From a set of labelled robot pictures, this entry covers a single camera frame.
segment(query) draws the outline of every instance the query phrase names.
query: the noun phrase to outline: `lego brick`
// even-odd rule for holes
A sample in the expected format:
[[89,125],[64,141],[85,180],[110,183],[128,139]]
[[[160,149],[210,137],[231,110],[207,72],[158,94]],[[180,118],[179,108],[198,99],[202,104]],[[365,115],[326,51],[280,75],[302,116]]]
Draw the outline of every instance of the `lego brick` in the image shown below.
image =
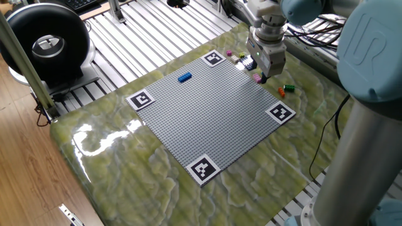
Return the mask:
[[190,79],[192,77],[192,74],[190,72],[185,73],[184,75],[180,76],[177,78],[177,80],[181,83],[187,81],[188,79]]
[[283,90],[286,92],[294,92],[296,87],[294,85],[284,85]]
[[279,94],[281,94],[282,98],[285,97],[285,95],[286,95],[285,91],[283,91],[283,89],[281,87],[278,88],[278,92],[279,92]]
[[240,59],[240,62],[244,65],[244,67],[251,71],[257,68],[257,62],[255,62],[251,56],[246,56]]
[[253,79],[256,81],[256,83],[261,83],[261,77],[258,74],[254,74]]
[[234,63],[239,63],[240,59],[237,56],[233,55],[232,60],[233,60]]

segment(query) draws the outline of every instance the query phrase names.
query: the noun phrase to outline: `green marbled tabletop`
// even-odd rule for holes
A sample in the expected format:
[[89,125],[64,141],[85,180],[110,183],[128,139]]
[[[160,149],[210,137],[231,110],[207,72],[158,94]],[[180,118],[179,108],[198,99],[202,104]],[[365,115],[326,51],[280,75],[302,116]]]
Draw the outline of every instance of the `green marbled tabletop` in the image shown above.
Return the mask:
[[[265,225],[307,185],[302,174],[308,175],[322,127],[346,93],[290,54],[283,73],[263,87],[282,99],[278,87],[296,85],[296,92],[282,99],[296,116],[203,188],[124,100],[210,50],[247,52],[247,36],[247,26],[240,24],[55,120],[52,137],[105,225]],[[341,128],[350,109],[348,103],[342,110]],[[315,176],[329,165],[336,145],[331,124]]]

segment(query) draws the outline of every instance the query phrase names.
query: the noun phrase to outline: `black wire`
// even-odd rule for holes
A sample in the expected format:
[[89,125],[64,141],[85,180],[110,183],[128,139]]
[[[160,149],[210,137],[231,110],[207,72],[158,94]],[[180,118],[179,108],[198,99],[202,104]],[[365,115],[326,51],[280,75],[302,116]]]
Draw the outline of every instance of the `black wire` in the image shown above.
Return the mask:
[[[304,27],[300,27],[302,30],[303,30],[303,32],[302,33],[307,33],[305,30],[304,30]],[[295,30],[293,30],[293,29],[291,29],[290,28],[290,30],[292,30],[292,31],[294,31],[294,32],[296,32],[296,33],[299,33],[299,34],[302,34],[301,32],[298,32],[298,31],[295,31]],[[318,40],[318,39],[316,39],[315,37],[316,37],[317,35],[314,35],[313,37],[305,37],[305,38],[308,38],[308,40],[310,41],[310,42],[312,42],[312,43],[314,43],[314,44],[316,44],[316,45],[322,45],[322,44],[325,44],[323,41],[320,41],[320,40]],[[328,48],[328,49],[330,49],[330,50],[334,50],[334,51],[337,51],[337,47],[338,46],[336,46],[336,45],[333,45],[333,44],[329,44],[328,46],[325,46],[324,48]]]
[[85,21],[84,23],[89,26],[89,31],[88,31],[88,33],[89,33],[92,30],[92,26],[90,25],[90,23],[88,21]]
[[[295,35],[295,33],[293,32],[293,30],[292,29],[289,29],[289,31],[290,31],[290,33],[292,33],[292,34],[294,34]],[[339,34],[337,34],[337,36],[335,36],[331,41],[329,41],[328,43],[324,43],[324,44],[321,44],[321,45],[319,45],[319,44],[309,44],[309,43],[307,43],[306,41],[304,41],[304,40],[302,40],[300,37],[295,37],[295,38],[297,38],[297,40],[299,40],[300,42],[302,42],[304,45],[307,45],[307,46],[311,46],[311,47],[327,47],[327,48],[336,48],[336,46],[335,45],[331,45],[332,43],[334,43],[336,40],[338,40],[338,38],[340,37],[340,33]]]
[[340,111],[342,110],[342,108],[343,108],[343,106],[346,104],[346,102],[349,100],[349,98],[350,98],[350,95],[348,95],[345,99],[344,99],[344,101],[342,101],[342,103],[339,105],[339,108],[338,108],[338,111],[336,112],[336,115],[335,115],[335,131],[336,131],[336,133],[337,133],[337,136],[338,136],[338,139],[340,139],[340,132],[339,132],[339,127],[338,127],[338,118],[339,118],[339,114],[340,114]]
[[318,18],[320,18],[320,19],[322,19],[322,20],[325,20],[326,22],[331,22],[331,23],[335,23],[335,24],[337,24],[337,25],[344,25],[344,24],[342,24],[342,23],[339,23],[338,21],[340,21],[340,20],[346,20],[346,19],[337,19],[337,20],[333,20],[333,19],[328,19],[328,18],[325,18],[325,17],[323,17],[323,16],[318,16]]
[[342,101],[342,103],[339,105],[338,110],[332,115],[332,117],[328,120],[327,123],[325,123],[324,127],[322,128],[322,132],[321,132],[321,138],[320,138],[320,142],[318,143],[318,147],[317,150],[315,151],[314,154],[314,158],[312,160],[312,163],[310,164],[310,167],[308,168],[308,173],[310,174],[310,176],[313,178],[313,181],[315,181],[315,178],[312,175],[312,166],[314,164],[315,159],[317,158],[317,154],[318,151],[320,150],[320,146],[321,146],[321,142],[322,142],[322,138],[324,136],[324,131],[325,131],[325,127],[327,127],[328,123],[336,116],[336,114],[338,114],[340,112],[340,110],[342,110],[343,106],[346,104],[346,102],[349,100],[350,95],[348,94],[345,99]]
[[309,33],[301,33],[301,32],[295,31],[295,30],[293,30],[291,28],[288,28],[289,30],[292,30],[294,33],[298,33],[299,35],[285,35],[285,36],[286,37],[302,37],[302,36],[308,36],[308,35],[318,35],[318,34],[322,34],[322,33],[328,33],[329,31],[334,31],[334,30],[337,30],[337,29],[342,28],[342,27],[343,26],[332,26],[332,27],[329,27],[329,28],[324,28],[324,29],[321,29],[321,30],[318,30],[318,31],[312,31],[312,32],[309,32]]
[[74,80],[74,82],[69,82],[67,85],[69,86],[69,88],[68,88],[68,90],[67,90],[67,92],[65,92],[65,93],[60,93],[60,94],[56,94],[56,95],[54,95],[53,97],[52,97],[52,99],[55,101],[55,102],[59,102],[59,100],[62,100],[70,91],[71,91],[71,87],[72,87],[72,85],[75,83],[75,82],[77,82],[77,80],[78,80],[78,78],[75,78],[75,80]]
[[[324,29],[327,29],[329,26],[330,26],[330,24],[328,24]],[[328,34],[328,33],[329,33],[329,32],[324,33],[323,35]],[[311,36],[309,36],[309,37],[311,37]],[[311,38],[315,38],[315,37],[317,37],[317,35],[313,35]]]
[[37,122],[36,122],[36,125],[37,125],[38,127],[45,127],[45,126],[49,125],[49,121],[47,121],[46,124],[44,124],[44,125],[39,125],[40,117],[41,117],[42,115],[46,116],[46,115],[42,112],[42,109],[41,109],[41,107],[40,107],[39,105],[37,105],[37,106],[35,107],[35,111],[36,111],[36,113],[39,114],[38,120],[37,120]]

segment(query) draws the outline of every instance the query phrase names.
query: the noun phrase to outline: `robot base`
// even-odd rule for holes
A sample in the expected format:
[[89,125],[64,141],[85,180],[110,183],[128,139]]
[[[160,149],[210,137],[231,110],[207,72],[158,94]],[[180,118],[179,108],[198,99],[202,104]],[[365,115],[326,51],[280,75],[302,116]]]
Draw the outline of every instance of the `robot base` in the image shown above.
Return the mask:
[[[285,226],[325,226],[320,225],[313,217],[313,202],[303,208],[300,216],[285,220]],[[398,226],[402,225],[402,202],[385,199],[381,201],[369,219],[369,226]]]

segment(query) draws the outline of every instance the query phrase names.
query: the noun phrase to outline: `pink lego brick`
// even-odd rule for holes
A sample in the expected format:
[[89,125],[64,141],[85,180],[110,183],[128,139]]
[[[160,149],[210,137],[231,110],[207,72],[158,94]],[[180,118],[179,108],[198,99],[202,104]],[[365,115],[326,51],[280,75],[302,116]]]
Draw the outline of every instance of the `pink lego brick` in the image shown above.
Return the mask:
[[256,83],[261,83],[261,78],[259,77],[258,74],[254,74],[253,79],[254,79],[254,81],[256,81]]

